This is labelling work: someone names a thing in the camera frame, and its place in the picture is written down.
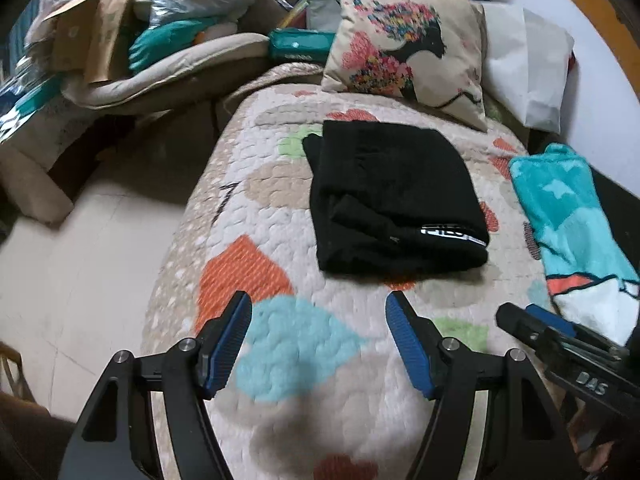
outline pillow with woman silhouette print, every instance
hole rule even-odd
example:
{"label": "pillow with woman silhouette print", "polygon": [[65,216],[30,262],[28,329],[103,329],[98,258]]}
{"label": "pillow with woman silhouette print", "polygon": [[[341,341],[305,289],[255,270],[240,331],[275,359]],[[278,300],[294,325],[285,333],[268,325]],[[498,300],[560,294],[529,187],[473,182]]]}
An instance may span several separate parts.
{"label": "pillow with woman silhouette print", "polygon": [[322,88],[403,97],[486,131],[484,11],[469,0],[340,0]]}

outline quilted bedspread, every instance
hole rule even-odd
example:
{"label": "quilted bedspread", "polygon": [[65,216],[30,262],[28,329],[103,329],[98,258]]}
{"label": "quilted bedspread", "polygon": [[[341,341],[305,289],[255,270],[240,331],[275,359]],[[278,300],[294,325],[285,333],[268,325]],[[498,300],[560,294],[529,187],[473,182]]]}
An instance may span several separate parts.
{"label": "quilted bedspread", "polygon": [[[491,235],[480,269],[420,282],[324,275],[302,138],[325,118],[439,130],[470,171]],[[505,302],[545,304],[539,251],[514,193],[510,157],[526,153],[504,126],[481,133],[382,96],[281,84],[249,96],[227,125],[186,208],[156,284],[143,352],[195,334],[246,290],[254,312],[227,387],[207,404],[220,447],[241,479],[400,480],[433,403],[412,388],[385,321],[404,290],[419,315],[479,351],[516,346],[497,328]],[[486,397],[477,394],[461,478],[473,478]],[[165,478],[178,478],[166,418],[156,430]]]}

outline teal towel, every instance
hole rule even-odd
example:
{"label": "teal towel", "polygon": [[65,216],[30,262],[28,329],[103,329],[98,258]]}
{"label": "teal towel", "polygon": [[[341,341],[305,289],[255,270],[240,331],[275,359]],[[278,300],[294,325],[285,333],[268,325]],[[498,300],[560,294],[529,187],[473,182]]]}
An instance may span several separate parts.
{"label": "teal towel", "polygon": [[547,278],[580,273],[638,282],[613,239],[585,158],[568,146],[550,144],[540,155],[513,157],[509,170]]}
{"label": "teal towel", "polygon": [[190,47],[196,34],[217,22],[217,18],[197,18],[148,28],[129,49],[129,70],[137,74],[153,63]]}

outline floor tile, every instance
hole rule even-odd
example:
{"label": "floor tile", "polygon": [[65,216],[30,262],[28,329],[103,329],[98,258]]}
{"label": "floor tile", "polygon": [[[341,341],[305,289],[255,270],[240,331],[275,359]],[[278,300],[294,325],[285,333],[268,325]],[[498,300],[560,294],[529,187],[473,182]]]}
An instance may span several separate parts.
{"label": "floor tile", "polygon": [[58,352],[49,408],[51,414],[78,420],[99,377]]}
{"label": "floor tile", "polygon": [[55,247],[55,232],[31,220],[20,218],[8,240],[0,247],[0,313],[44,336],[55,322],[54,312],[62,298],[54,292],[47,305],[46,282],[49,260]]}
{"label": "floor tile", "polygon": [[20,352],[24,377],[33,397],[49,408],[56,348],[34,334],[22,320],[3,314],[0,314],[0,340]]}
{"label": "floor tile", "polygon": [[60,351],[95,374],[117,350],[140,352],[146,304],[182,213],[122,198],[70,295]]}
{"label": "floor tile", "polygon": [[71,292],[81,279],[81,271],[86,269],[100,234],[113,217],[120,200],[121,197],[113,196],[81,196],[60,227],[49,259],[46,290],[47,296],[55,294],[65,305],[57,322],[51,323],[45,333],[45,338],[55,345],[62,335]]}

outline beige blanket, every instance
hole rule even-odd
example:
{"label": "beige blanket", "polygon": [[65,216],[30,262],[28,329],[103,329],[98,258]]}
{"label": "beige blanket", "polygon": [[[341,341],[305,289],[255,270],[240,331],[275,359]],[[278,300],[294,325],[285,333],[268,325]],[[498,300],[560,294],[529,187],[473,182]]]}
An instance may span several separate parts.
{"label": "beige blanket", "polygon": [[[323,275],[302,138],[320,133],[325,118],[413,124],[446,136],[485,211],[488,263],[421,282]],[[495,325],[497,307],[542,304],[546,295],[540,256],[507,170],[510,156],[525,152],[494,121],[485,134],[381,96],[281,84],[245,99],[189,200],[143,336],[145,353],[164,351],[217,316],[236,289],[251,295],[253,320],[241,354],[226,389],[207,405],[236,479],[405,477],[433,403],[409,382],[386,325],[386,295],[404,290],[418,314],[473,349],[502,355],[515,346]],[[474,477],[479,456],[485,397],[477,400],[461,478]],[[173,480],[159,411],[159,449]]]}

